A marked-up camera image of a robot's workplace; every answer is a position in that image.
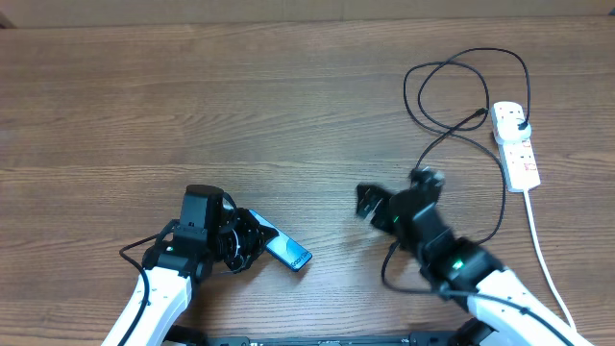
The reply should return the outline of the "Galaxy smartphone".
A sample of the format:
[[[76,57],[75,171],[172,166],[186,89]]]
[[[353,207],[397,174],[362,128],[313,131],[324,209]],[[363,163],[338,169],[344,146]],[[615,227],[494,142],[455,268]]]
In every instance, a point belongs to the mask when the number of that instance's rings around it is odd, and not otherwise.
[[[289,237],[282,230],[266,220],[255,210],[250,213],[256,218],[260,226],[272,228],[278,234],[266,243],[267,252],[284,264],[293,272],[300,271],[312,258],[312,253]]]

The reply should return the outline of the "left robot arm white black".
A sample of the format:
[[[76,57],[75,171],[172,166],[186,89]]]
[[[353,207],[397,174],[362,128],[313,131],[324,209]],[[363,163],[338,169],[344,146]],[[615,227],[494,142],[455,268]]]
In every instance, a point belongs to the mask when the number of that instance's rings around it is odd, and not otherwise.
[[[217,262],[232,274],[247,270],[279,234],[222,188],[188,185],[178,219],[120,250],[139,277],[103,343],[161,345]]]

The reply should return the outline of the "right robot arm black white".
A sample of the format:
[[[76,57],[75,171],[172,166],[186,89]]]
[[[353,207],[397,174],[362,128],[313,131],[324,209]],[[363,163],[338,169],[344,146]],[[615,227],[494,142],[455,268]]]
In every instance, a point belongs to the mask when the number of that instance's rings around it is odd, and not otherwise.
[[[476,242],[457,237],[438,213],[442,182],[414,182],[398,193],[357,186],[357,215],[409,251],[428,292],[455,301],[472,319],[452,345],[585,345],[587,339],[546,308],[516,274]]]

